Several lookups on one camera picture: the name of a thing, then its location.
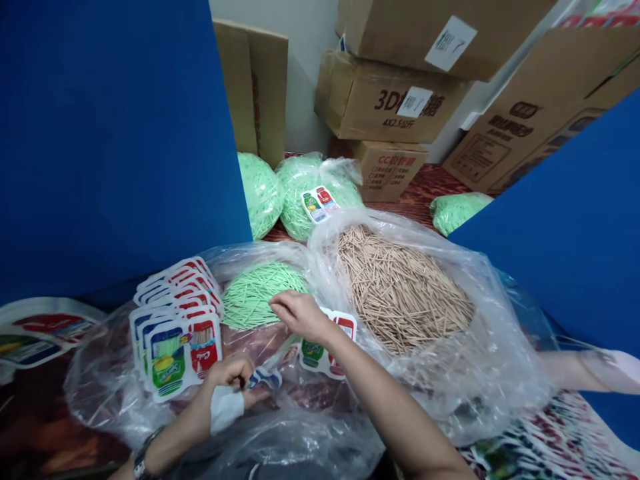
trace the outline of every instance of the white bandage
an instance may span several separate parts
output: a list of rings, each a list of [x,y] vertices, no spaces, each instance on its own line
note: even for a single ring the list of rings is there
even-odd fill
[[[245,398],[242,392],[232,387],[218,385],[211,396],[211,436],[225,430],[245,412]]]

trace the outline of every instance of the blue partition board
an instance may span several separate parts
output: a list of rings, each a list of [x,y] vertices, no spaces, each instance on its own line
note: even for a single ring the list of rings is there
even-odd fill
[[[207,0],[4,0],[0,72],[0,305],[251,240]]]
[[[449,239],[486,253],[575,339],[640,358],[640,90]],[[640,397],[585,393],[640,449]]]

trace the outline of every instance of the cardboard box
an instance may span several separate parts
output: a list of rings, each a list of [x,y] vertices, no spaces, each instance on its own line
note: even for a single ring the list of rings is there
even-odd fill
[[[327,51],[315,112],[340,139],[430,143],[472,84]]]
[[[362,200],[396,201],[427,160],[428,152],[415,143],[347,141],[334,138],[330,157],[356,158],[360,162]]]
[[[235,148],[257,155],[249,37],[244,29],[217,20],[213,22],[213,29],[227,91]]]
[[[473,190],[506,190],[640,87],[639,46],[638,27],[550,30],[444,169]]]
[[[285,155],[289,40],[278,33],[231,21],[216,20],[216,23],[242,30],[247,36],[257,154],[276,168]]]
[[[335,30],[370,60],[489,81],[556,0],[340,0]]]

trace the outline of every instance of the white wall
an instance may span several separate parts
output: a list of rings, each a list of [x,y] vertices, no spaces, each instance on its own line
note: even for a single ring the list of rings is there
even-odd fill
[[[576,0],[559,0],[511,60],[491,82],[476,82],[435,142],[426,145],[430,163],[442,162],[463,132],[472,112],[482,113],[502,90],[517,66],[566,8]],[[329,129],[313,112],[315,85],[322,52],[336,48],[333,30],[338,0],[209,0],[214,17],[282,33],[289,38],[287,133],[285,148],[294,152],[326,152]]]
[[[282,33],[289,38],[287,151],[326,152],[327,126],[313,112],[322,53],[334,49],[338,0],[209,0],[215,18]]]

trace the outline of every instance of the watch strap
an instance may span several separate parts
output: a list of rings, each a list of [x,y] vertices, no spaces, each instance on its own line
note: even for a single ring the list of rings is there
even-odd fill
[[[149,445],[151,444],[153,439],[156,438],[160,434],[160,432],[162,432],[163,429],[164,429],[164,426],[158,428],[158,430],[156,430],[150,436],[148,436],[148,438],[145,440],[144,444],[142,445],[142,448],[138,450],[138,452],[135,454],[135,459],[133,460],[133,476],[135,477],[135,480],[156,480],[157,479],[156,476],[150,474],[147,471],[147,466],[145,464],[145,456],[147,455],[147,449],[149,448]]]

